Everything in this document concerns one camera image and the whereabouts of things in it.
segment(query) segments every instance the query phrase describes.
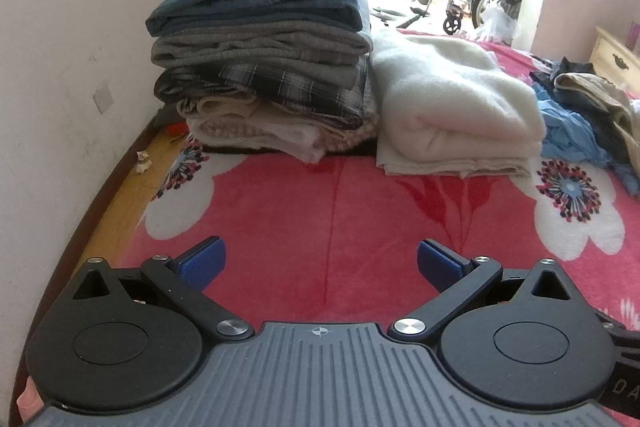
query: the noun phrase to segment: triangular cutout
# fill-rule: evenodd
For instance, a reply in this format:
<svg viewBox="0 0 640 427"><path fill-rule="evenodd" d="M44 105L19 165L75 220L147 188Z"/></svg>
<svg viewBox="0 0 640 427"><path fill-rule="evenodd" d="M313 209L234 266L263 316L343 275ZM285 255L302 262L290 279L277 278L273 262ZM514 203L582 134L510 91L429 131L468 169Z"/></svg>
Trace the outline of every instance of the triangular cutout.
<svg viewBox="0 0 640 427"><path fill-rule="evenodd" d="M569 294L562 286L562 283L558 279L558 276L552 271L544 271L538 279L538 283L531 292L536 297L546 297L548 299L559 299L561 301L568 301Z"/></svg>
<svg viewBox="0 0 640 427"><path fill-rule="evenodd" d="M78 291L74 295L74 299L92 299L94 297L104 297L109 295L109 289L107 288L102 275L98 270L92 270L89 272L82 281Z"/></svg>

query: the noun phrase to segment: wheelchair wheel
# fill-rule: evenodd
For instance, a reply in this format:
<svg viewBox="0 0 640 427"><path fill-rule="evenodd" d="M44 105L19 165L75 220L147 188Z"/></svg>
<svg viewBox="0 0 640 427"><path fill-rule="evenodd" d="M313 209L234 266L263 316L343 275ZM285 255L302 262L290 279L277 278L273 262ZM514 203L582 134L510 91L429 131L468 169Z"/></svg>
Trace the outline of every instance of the wheelchair wheel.
<svg viewBox="0 0 640 427"><path fill-rule="evenodd" d="M442 25L447 35L454 35L460 28L462 28L462 19L455 15L449 15Z"/></svg>
<svg viewBox="0 0 640 427"><path fill-rule="evenodd" d="M478 28L484 22L482 14L491 6L499 6L512 19L517 19L520 13L522 0L474 0L471 5L471 20L474 28Z"/></svg>

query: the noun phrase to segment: circular cap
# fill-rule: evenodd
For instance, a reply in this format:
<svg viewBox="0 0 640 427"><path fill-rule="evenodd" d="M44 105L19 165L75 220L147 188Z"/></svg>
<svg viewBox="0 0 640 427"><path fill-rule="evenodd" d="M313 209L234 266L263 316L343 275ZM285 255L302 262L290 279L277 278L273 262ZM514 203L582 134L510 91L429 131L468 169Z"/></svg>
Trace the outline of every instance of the circular cap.
<svg viewBox="0 0 640 427"><path fill-rule="evenodd" d="M522 295L453 319L438 354L463 387L493 403L554 410L597 398L615 350L596 315L571 301Z"/></svg>
<svg viewBox="0 0 640 427"><path fill-rule="evenodd" d="M85 362L114 365L135 359L145 349L146 341L145 331L133 324L107 322L80 331L73 346Z"/></svg>
<svg viewBox="0 0 640 427"><path fill-rule="evenodd" d="M424 322L412 318L400 319L394 324L394 329L403 335L417 335L422 333L426 327Z"/></svg>
<svg viewBox="0 0 640 427"><path fill-rule="evenodd" d="M505 357L522 363L554 362L569 350L569 339L562 331L536 322L501 327L495 332L494 343Z"/></svg>
<svg viewBox="0 0 640 427"><path fill-rule="evenodd" d="M237 337L238 335L244 335L251 326L249 323L242 321L241 319L227 319L218 323L216 329L221 335L227 337Z"/></svg>

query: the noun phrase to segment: wall socket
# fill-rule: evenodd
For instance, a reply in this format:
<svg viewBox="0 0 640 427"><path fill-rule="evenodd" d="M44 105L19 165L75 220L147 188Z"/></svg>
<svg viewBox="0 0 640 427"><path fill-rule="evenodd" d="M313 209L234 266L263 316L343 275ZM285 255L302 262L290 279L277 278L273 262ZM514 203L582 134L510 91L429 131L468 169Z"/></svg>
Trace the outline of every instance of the wall socket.
<svg viewBox="0 0 640 427"><path fill-rule="evenodd" d="M94 102L100 114L104 114L104 112L113 105L113 97L111 96L109 86L101 87L94 92Z"/></svg>

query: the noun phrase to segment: white flower pattern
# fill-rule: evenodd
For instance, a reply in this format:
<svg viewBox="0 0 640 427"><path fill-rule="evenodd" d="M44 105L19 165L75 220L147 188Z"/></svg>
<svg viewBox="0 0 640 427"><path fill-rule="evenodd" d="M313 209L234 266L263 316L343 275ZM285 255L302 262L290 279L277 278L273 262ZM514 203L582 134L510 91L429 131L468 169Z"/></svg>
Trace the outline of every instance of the white flower pattern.
<svg viewBox="0 0 640 427"><path fill-rule="evenodd" d="M620 315L615 316L609 312L608 308L604 308L602 312L609 315L612 319L625 325L627 330L640 331L640 308L637 308L631 299L620 300Z"/></svg>
<svg viewBox="0 0 640 427"><path fill-rule="evenodd" d="M204 155L195 140L178 156L157 196L143 217L146 233L154 239L171 239L195 225L213 198L214 177L240 165L245 155Z"/></svg>
<svg viewBox="0 0 640 427"><path fill-rule="evenodd" d="M625 225L614 208L609 175L591 164L534 159L532 176L512 176L519 190L537 201L534 222L546 249L564 261L580 257L588 240L605 254L622 248Z"/></svg>

